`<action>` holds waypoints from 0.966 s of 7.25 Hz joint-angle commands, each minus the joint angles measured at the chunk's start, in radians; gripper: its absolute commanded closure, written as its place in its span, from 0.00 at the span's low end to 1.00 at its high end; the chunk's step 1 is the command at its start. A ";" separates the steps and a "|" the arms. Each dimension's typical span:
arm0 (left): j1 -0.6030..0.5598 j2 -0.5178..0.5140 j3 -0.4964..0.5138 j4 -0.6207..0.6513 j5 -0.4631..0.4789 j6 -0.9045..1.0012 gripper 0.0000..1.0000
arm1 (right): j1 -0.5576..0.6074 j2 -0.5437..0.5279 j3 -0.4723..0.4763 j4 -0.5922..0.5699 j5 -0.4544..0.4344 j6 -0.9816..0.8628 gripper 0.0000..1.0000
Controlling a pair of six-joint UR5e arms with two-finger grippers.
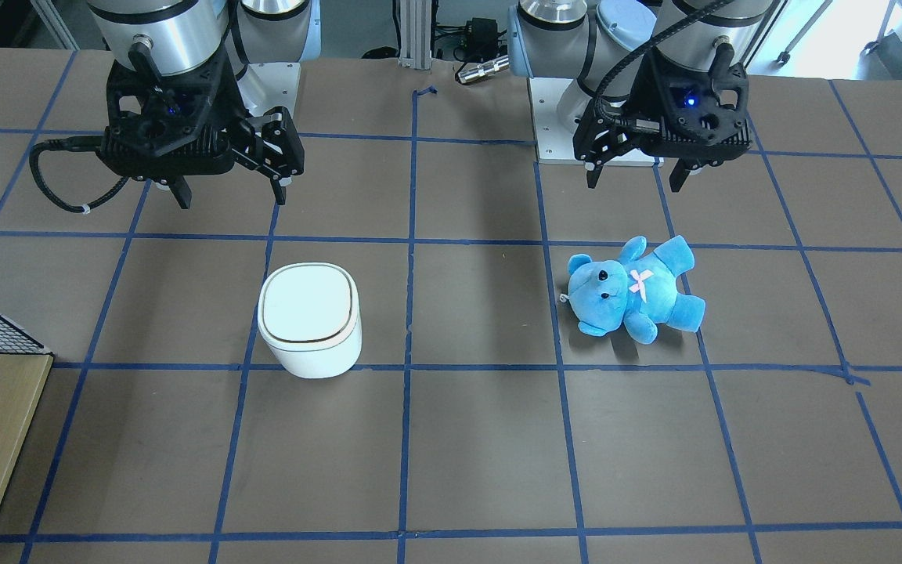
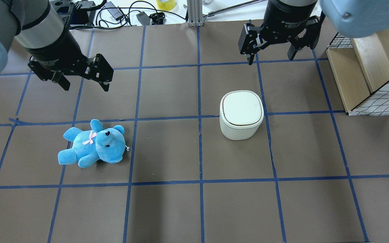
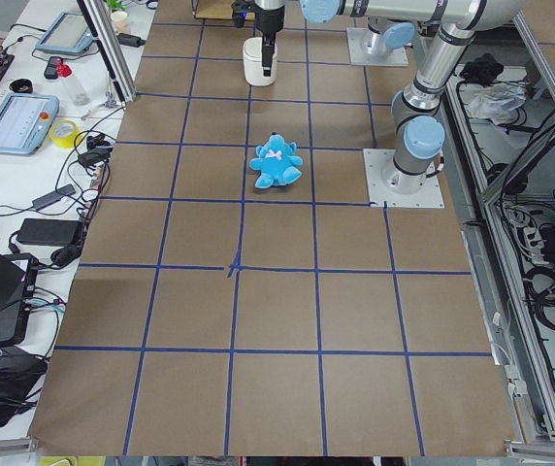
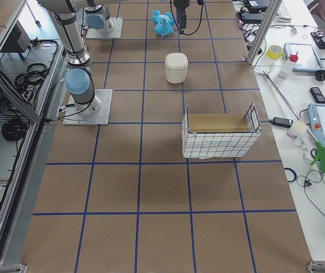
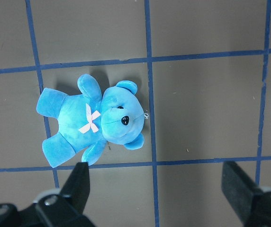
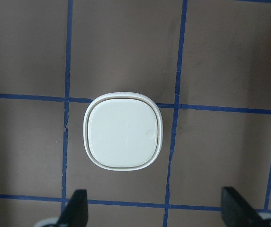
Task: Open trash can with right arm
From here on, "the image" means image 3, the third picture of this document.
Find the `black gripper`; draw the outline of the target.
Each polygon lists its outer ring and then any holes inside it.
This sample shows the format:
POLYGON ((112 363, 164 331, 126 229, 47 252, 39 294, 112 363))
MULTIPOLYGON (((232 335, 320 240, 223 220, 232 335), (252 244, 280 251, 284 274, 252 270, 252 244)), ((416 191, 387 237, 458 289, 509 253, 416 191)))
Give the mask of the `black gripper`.
POLYGON ((262 70, 264 77, 270 77, 273 71, 276 52, 276 34, 282 30, 285 16, 284 0, 254 0, 255 26, 262 36, 262 70))

